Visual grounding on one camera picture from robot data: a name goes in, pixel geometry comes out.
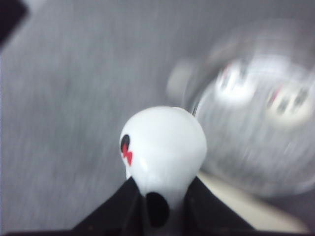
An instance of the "blurry round object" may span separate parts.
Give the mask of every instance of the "blurry round object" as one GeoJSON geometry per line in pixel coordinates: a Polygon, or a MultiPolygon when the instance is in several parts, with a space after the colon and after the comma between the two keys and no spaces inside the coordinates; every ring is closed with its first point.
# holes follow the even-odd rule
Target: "blurry round object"
{"type": "Polygon", "coordinates": [[[313,104],[308,88],[299,84],[284,84],[270,92],[266,117],[275,128],[290,130],[312,117],[313,104]]]}
{"type": "Polygon", "coordinates": [[[240,61],[231,62],[219,73],[215,99],[227,107],[241,107],[249,103],[255,87],[246,78],[246,67],[240,61]]]}
{"type": "Polygon", "coordinates": [[[173,101],[204,129],[204,171],[265,197],[314,187],[313,32],[286,20],[247,25],[188,66],[182,81],[170,77],[182,91],[173,101]]]}

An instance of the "gray carpet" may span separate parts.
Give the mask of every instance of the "gray carpet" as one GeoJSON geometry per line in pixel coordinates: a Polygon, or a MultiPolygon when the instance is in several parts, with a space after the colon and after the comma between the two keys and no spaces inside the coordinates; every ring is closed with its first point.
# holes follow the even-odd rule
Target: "gray carpet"
{"type": "MultiPolygon", "coordinates": [[[[121,128],[139,110],[170,104],[166,80],[180,58],[254,20],[314,23],[314,7],[312,0],[48,1],[1,57],[1,233],[73,227],[123,183],[121,128]]],[[[308,194],[280,205],[312,225],[315,194],[308,194]]]]}

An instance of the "gray floor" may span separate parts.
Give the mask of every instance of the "gray floor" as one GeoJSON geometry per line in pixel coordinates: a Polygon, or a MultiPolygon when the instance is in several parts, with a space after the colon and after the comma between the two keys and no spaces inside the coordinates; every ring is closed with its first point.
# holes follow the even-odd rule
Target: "gray floor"
{"type": "MultiPolygon", "coordinates": [[[[123,183],[121,128],[141,109],[170,104],[164,88],[176,61],[253,20],[314,23],[314,7],[312,0],[48,1],[2,54],[1,233],[73,227],[123,183]]],[[[312,225],[314,199],[309,192],[273,203],[312,225]]]]}

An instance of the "red symbol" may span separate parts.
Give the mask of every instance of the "red symbol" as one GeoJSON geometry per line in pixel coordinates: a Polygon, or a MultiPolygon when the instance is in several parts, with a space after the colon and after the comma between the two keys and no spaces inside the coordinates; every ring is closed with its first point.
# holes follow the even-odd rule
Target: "red symbol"
{"type": "Polygon", "coordinates": [[[124,158],[125,158],[125,157],[127,158],[128,164],[131,166],[131,162],[132,162],[132,152],[131,152],[131,151],[128,151],[127,144],[124,144],[124,145],[123,145],[123,155],[124,155],[124,158]]]}

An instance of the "red lightning bolt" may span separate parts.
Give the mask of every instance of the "red lightning bolt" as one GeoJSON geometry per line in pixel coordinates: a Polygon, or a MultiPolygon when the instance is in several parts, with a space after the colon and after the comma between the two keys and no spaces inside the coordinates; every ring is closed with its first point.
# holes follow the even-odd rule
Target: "red lightning bolt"
{"type": "Polygon", "coordinates": [[[128,164],[131,166],[132,162],[132,152],[128,151],[127,144],[123,145],[123,156],[127,158],[128,164]]]}

